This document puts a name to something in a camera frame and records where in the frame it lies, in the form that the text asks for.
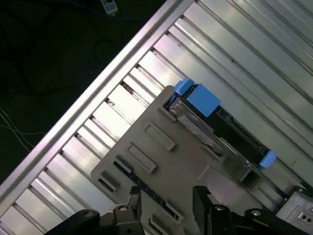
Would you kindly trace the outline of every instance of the blue plastic clip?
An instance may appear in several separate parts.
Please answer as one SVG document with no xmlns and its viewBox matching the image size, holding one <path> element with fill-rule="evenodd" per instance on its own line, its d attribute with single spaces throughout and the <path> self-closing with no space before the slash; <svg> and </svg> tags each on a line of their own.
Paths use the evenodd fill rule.
<svg viewBox="0 0 313 235">
<path fill-rule="evenodd" d="M 276 158 L 277 154 L 270 150 L 262 159 L 259 166 L 261 166 L 261 168 L 268 168 L 270 165 L 272 165 Z"/>
<path fill-rule="evenodd" d="M 184 95 L 194 84 L 194 81 L 188 78 L 185 78 L 182 81 L 179 81 L 174 87 L 174 91 L 179 95 Z"/>
<path fill-rule="evenodd" d="M 205 117 L 208 117 L 221 103 L 221 101 L 202 84 L 199 84 L 194 89 L 188 96 L 187 101 Z"/>
</svg>

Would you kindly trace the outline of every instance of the black component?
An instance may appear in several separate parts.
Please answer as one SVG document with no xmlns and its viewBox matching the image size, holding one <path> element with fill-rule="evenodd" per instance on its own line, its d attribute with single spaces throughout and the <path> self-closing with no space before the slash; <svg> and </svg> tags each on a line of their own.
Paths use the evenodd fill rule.
<svg viewBox="0 0 313 235">
<path fill-rule="evenodd" d="M 153 191 L 145 182 L 143 182 L 133 172 L 128 173 L 120 164 L 117 162 L 113 163 L 120 171 L 122 171 L 131 181 L 133 181 L 138 187 L 141 188 L 151 199 L 158 203 L 166 212 L 168 212 L 175 220 L 179 220 L 179 216 L 175 214 L 170 208 L 167 207 L 166 202 L 161 198 L 155 191 Z"/>
<path fill-rule="evenodd" d="M 197 85 L 192 86 L 192 88 L 183 96 L 179 97 L 180 101 L 182 101 L 204 123 L 211 127 L 214 130 L 214 135 L 226 140 L 248 161 L 257 167 L 264 156 L 269 152 L 269 149 L 260 143 L 221 106 L 218 106 L 208 117 L 205 117 L 199 112 L 187 101 L 188 96 L 196 87 Z"/>
<path fill-rule="evenodd" d="M 261 209 L 249 209 L 245 216 L 214 205 L 205 186 L 193 187 L 192 207 L 201 235 L 308 235 L 293 225 Z M 131 189 L 128 203 L 100 217 L 97 211 L 82 210 L 50 230 L 46 235 L 144 235 L 141 223 L 140 188 Z"/>
<path fill-rule="evenodd" d="M 230 212 L 223 205 L 214 205 L 211 193 L 204 186 L 193 187 L 193 214 L 201 235 L 307 235 L 271 212 L 249 209 L 245 216 Z"/>
<path fill-rule="evenodd" d="M 46 235 L 144 235 L 141 218 L 141 192 L 132 187 L 128 203 L 100 217 L 99 212 L 82 210 L 51 229 Z"/>
</svg>

